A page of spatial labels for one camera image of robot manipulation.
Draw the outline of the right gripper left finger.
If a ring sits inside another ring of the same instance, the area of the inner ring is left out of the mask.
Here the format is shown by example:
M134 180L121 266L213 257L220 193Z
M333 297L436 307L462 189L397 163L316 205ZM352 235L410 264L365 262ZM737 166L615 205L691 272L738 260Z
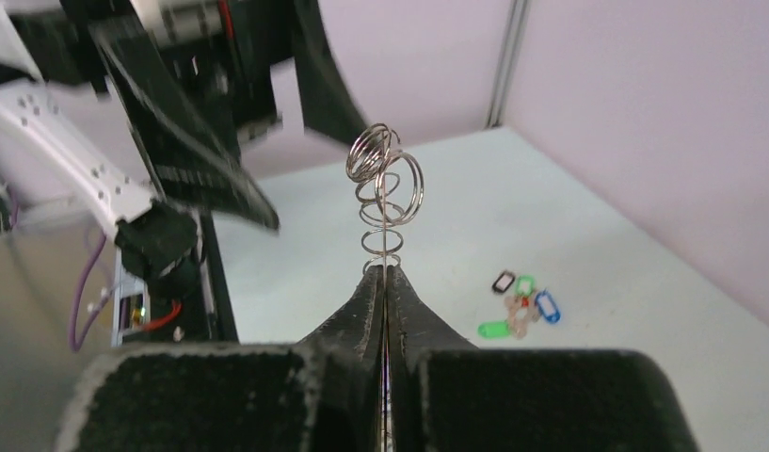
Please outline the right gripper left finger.
M385 273L294 344L157 343L97 357L60 451L378 451Z

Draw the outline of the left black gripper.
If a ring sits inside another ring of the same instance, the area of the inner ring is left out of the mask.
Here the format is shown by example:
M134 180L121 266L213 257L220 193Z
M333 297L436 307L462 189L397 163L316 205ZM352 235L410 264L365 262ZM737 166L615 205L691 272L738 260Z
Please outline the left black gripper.
M270 69L294 57L304 127L350 146L367 122L309 1L64 1L96 46L164 198L277 231L242 144L278 120Z

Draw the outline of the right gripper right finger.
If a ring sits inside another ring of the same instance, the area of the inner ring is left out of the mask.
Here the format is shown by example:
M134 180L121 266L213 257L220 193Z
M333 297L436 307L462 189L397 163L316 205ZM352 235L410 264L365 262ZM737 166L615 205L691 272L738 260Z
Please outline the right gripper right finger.
M626 349L480 348L389 266L398 451L695 451L675 391Z

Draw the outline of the metal keyring band with rings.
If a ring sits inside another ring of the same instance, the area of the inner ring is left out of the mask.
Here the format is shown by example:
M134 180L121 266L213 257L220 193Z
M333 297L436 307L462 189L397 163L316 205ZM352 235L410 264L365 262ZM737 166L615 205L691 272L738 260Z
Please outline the metal keyring band with rings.
M391 200L402 183L401 174L393 170L398 163L405 163L411 173L407 205ZM379 122L367 127L353 142L345 160L345 174L356 185L359 218L369 226L360 238L361 247L369 254L362 270L373 265L400 265L404 236L399 228L414 220L424 201L422 167L414 155L403 151L397 132Z

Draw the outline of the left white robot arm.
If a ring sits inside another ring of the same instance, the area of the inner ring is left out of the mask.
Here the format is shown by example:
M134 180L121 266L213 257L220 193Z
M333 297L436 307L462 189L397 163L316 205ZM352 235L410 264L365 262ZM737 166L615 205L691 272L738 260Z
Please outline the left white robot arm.
M0 2L0 135L68 184L124 268L155 285L186 272L197 243L191 210L279 229L241 147L279 123L271 70L289 60L305 128L352 144L367 121L314 1ZM64 115L49 83L118 95L148 185Z

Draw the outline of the silver keys pile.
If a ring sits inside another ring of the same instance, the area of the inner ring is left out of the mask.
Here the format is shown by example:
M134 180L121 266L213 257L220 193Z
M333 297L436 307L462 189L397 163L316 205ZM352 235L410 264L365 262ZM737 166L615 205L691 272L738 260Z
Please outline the silver keys pile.
M527 335L530 325L537 322L540 317L536 296L507 296L504 299L504 305L507 309L506 324L511 335L522 339Z

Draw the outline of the green key tag lower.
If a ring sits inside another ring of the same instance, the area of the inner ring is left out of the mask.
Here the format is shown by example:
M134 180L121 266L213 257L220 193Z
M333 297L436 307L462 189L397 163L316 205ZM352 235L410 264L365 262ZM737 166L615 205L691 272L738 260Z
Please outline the green key tag lower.
M477 328L477 333L485 339L497 339L508 337L511 334L509 324L504 321L488 321L481 323Z

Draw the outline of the green key tag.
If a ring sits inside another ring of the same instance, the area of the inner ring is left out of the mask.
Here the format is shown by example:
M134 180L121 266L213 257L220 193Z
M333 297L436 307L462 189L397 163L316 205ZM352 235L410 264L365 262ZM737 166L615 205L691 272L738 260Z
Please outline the green key tag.
M536 280L532 275L521 274L515 281L515 294L519 297L530 297L536 288Z
M509 324L504 321L488 321L481 323L477 328L477 333L485 339L497 339L508 337L511 334Z

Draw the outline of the black key tag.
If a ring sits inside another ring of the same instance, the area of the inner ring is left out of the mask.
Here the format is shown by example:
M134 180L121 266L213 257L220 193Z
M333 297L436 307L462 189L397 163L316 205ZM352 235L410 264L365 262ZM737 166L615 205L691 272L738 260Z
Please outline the black key tag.
M514 272L503 270L492 283L490 288L495 294L503 294L508 291L515 280L517 280L517 275Z

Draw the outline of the green key tag upper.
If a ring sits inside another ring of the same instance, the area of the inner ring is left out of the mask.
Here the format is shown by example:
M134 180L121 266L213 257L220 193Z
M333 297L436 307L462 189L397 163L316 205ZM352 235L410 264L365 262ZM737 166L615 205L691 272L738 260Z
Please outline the green key tag upper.
M530 297L536 288L536 280L532 275L521 274L515 281L515 294L519 297Z

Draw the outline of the blue key tag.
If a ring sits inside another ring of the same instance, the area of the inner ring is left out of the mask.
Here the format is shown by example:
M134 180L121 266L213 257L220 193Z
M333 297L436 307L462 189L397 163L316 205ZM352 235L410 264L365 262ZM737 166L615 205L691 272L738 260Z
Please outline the blue key tag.
M561 319L561 313L553 298L553 295L547 289L539 291L535 298L535 305L541 317L549 324L556 324Z

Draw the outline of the left controller board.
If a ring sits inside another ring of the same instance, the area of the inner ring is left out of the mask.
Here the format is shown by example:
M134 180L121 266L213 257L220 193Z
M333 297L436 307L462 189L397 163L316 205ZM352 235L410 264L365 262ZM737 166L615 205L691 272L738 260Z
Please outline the left controller board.
M147 313L148 291L145 283L126 272L122 267L115 270L112 290L113 326L111 345L118 347L126 334L139 332L150 319Z

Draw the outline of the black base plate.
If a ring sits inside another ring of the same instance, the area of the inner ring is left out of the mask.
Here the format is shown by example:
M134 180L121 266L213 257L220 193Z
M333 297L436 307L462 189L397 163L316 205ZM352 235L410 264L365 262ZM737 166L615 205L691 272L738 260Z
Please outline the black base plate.
M183 301L179 327L186 342L238 343L214 219L195 211L190 216L197 226L197 243L185 261L194 282Z

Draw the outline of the left aluminium corner post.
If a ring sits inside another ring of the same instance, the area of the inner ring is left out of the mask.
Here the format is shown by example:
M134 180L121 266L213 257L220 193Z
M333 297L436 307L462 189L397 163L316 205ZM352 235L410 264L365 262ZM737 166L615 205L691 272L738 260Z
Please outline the left aluminium corner post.
M531 0L513 0L510 3L489 99L489 108L485 121L486 129L497 128L504 123L508 95L518 65L531 4Z

